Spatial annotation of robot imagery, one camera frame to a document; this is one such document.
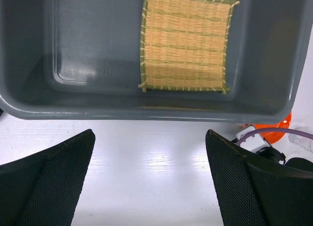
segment gray container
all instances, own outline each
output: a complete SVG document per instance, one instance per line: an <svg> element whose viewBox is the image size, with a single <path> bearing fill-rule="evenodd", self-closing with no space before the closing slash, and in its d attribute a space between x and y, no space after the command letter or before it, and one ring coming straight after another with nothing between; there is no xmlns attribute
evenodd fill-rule
<svg viewBox="0 0 313 226"><path fill-rule="evenodd" d="M275 123L290 112L313 0L239 0L227 95L140 83L143 0L0 0L0 108L25 119Z"/></svg>

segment white table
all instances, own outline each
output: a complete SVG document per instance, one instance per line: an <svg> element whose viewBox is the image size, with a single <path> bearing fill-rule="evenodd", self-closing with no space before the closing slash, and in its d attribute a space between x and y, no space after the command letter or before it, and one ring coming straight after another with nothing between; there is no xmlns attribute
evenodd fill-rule
<svg viewBox="0 0 313 226"><path fill-rule="evenodd" d="M293 108L293 121L311 125L313 43ZM233 139L237 124L168 121L25 121L0 118L0 164L58 144L91 128L96 143L73 226L223 225L205 151L213 129ZM287 158L313 154L288 142Z"/></svg>

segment textured black pad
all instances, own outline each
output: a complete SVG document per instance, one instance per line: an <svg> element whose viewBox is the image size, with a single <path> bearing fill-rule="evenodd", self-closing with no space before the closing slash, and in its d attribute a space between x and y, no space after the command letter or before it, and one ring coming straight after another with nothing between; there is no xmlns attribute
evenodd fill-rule
<svg viewBox="0 0 313 226"><path fill-rule="evenodd" d="M0 225L70 226L94 142L87 130L0 166Z"/></svg>
<svg viewBox="0 0 313 226"><path fill-rule="evenodd" d="M212 130L206 134L206 151L225 226L265 226L249 171L233 143Z"/></svg>

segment green bamboo edge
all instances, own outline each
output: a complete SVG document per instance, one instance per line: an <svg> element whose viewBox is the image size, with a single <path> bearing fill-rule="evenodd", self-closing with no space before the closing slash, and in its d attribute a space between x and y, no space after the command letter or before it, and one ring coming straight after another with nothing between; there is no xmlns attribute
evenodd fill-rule
<svg viewBox="0 0 313 226"><path fill-rule="evenodd" d="M236 5L237 0L203 0L209 3L227 3L231 5ZM149 0L143 0L143 8L142 8L142 17L141 17L141 28L140 28L140 73L141 73L141 84L138 87L142 88L143 92L147 92L147 89L153 90L172 90L169 86L160 86L160 85L147 85L146 84L146 69L145 69L145 31L146 31L146 17L148 12L148 3ZM228 15L227 26L230 27L231 17L233 13L234 6L230 8ZM227 37L225 38L225 43L228 42L228 33L229 27L226 30ZM213 87L176 87L176 90L186 90L186 91L221 91L223 94L226 94L227 91L230 90L227 87L226 80L226 52L227 52L227 44L224 45L224 59L223 59L223 86L221 88L213 88Z"/></svg>

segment woven placemat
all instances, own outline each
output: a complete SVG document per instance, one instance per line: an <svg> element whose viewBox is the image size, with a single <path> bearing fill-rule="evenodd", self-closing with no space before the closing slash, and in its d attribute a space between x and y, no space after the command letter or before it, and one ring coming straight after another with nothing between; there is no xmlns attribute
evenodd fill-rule
<svg viewBox="0 0 313 226"><path fill-rule="evenodd" d="M146 89L227 91L226 51L236 0L144 0L141 84Z"/></svg>

